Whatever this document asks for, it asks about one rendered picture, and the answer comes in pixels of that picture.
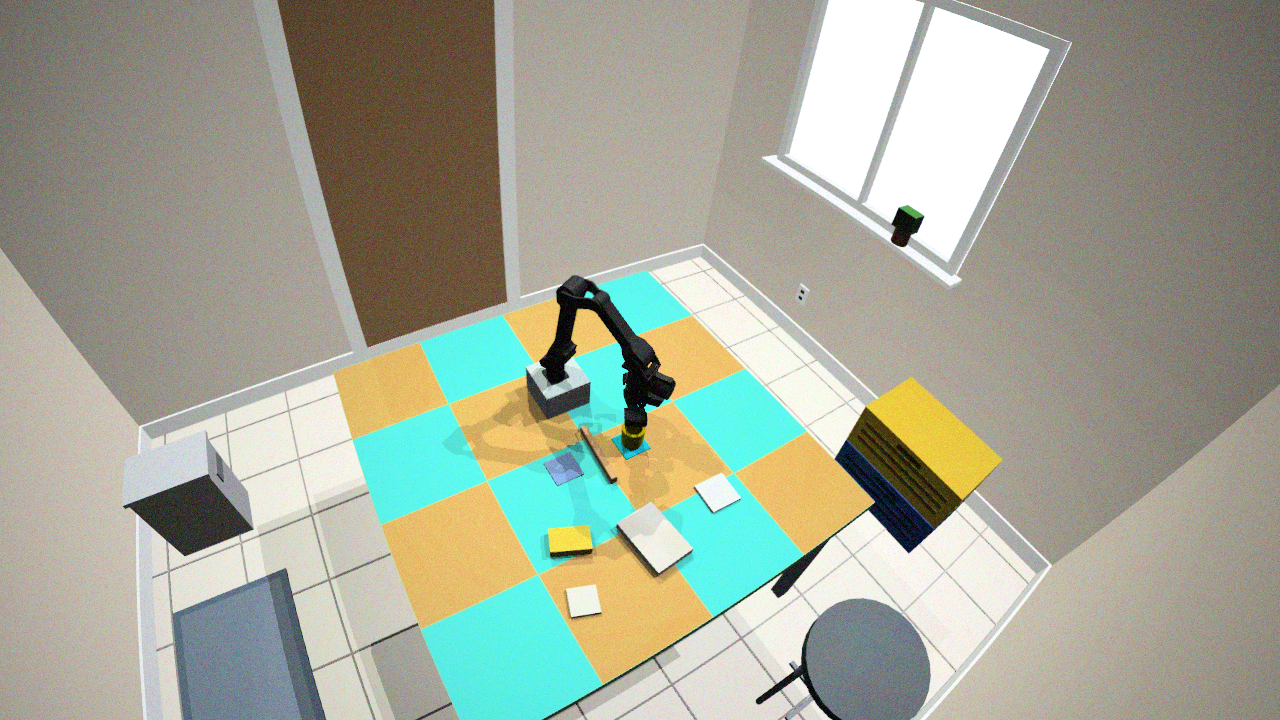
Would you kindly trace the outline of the yellow cup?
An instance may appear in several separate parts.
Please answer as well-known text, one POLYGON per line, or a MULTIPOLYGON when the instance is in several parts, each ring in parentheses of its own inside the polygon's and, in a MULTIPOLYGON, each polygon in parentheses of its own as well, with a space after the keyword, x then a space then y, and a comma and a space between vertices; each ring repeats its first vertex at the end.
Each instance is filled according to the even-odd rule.
POLYGON ((637 448, 643 445, 646 427, 625 427, 622 425, 621 441, 627 448, 637 448))

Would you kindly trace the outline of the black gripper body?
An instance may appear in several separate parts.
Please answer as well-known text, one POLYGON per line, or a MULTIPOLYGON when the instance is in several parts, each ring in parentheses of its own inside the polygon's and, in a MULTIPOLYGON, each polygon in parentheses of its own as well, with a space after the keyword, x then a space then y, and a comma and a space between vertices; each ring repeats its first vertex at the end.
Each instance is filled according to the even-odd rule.
POLYGON ((641 407, 644 395, 646 395, 646 387, 643 389, 634 389, 627 384, 628 372, 623 374, 625 387, 625 404, 628 404, 628 410, 625 411, 625 427, 646 427, 646 411, 641 407), (634 405, 632 405, 634 404, 634 405), (639 406, 639 407, 637 407, 639 406))

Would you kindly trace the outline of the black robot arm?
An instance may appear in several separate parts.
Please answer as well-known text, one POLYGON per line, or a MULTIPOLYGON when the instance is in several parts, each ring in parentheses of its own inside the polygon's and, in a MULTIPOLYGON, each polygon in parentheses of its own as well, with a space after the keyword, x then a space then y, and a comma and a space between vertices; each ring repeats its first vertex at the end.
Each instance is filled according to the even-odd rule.
POLYGON ((654 348, 637 334, 634 333, 618 309, 611 301, 611 295, 596 288, 593 281, 580 275, 572 275, 556 291, 557 304, 561 306, 556 341, 548 352, 539 360, 547 368, 541 370, 550 386, 564 380, 570 375, 564 372, 564 363, 576 354, 577 345, 571 341, 573 322, 577 309, 589 309, 605 324, 611 334, 620 343, 625 363, 621 365, 628 370, 627 384, 634 389, 646 387, 641 407, 648 405, 659 407, 675 391, 675 378, 658 372, 660 363, 654 348), (584 297, 586 292, 594 296, 584 297), (648 365, 652 365, 648 368, 648 365))

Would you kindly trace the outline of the olive yellow flat bar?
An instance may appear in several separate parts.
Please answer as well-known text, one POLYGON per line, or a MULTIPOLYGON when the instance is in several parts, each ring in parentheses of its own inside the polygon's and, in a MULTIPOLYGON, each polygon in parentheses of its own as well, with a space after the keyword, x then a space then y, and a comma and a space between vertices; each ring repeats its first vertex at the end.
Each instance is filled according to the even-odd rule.
POLYGON ((593 553, 590 525, 550 528, 550 557, 593 553))

